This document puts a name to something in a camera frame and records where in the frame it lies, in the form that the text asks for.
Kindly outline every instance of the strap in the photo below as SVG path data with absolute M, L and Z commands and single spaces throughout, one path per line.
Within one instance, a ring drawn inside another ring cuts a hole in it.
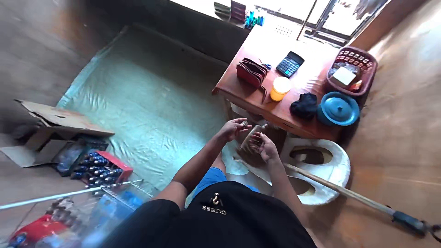
M 441 230 L 441 225 L 433 225 L 429 228 L 429 233 L 436 239 L 436 241 L 441 243 L 441 238 L 435 235 L 435 232 Z
M 263 93 L 263 97 L 262 97 L 262 104 L 263 104 L 263 102 L 265 101 L 265 98 L 266 98 L 266 88 L 263 85 L 260 85 L 259 89 Z

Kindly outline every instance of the blue lid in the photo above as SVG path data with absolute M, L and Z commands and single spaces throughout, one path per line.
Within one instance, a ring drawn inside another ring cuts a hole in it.
M 353 98 L 336 91 L 324 95 L 320 106 L 326 118 L 340 126 L 351 125 L 360 115 L 357 102 Z

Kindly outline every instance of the black t-shirt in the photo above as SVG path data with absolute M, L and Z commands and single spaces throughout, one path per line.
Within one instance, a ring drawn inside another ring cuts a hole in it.
M 282 201 L 226 181 L 202 190 L 182 212 L 169 200 L 143 204 L 102 247 L 316 246 Z

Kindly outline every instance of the red bag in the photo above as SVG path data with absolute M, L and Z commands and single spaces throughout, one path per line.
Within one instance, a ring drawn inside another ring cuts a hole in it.
M 262 86 L 262 82 L 268 74 L 268 70 L 247 58 L 244 58 L 237 64 L 236 70 L 239 78 L 243 79 L 245 82 L 249 83 L 255 88 L 259 88 L 263 92 L 263 103 L 266 97 L 266 89 L 264 86 Z

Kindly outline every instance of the hand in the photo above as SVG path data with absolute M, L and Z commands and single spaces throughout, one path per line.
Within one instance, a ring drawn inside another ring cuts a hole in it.
M 272 158 L 279 158 L 276 145 L 263 133 L 255 132 L 251 135 L 250 148 L 260 153 L 265 162 Z
M 218 134 L 230 142 L 234 140 L 239 133 L 245 133 L 250 128 L 251 125 L 243 126 L 243 122 L 246 121 L 246 118 L 239 118 L 234 120 L 229 120 L 225 125 L 219 130 Z

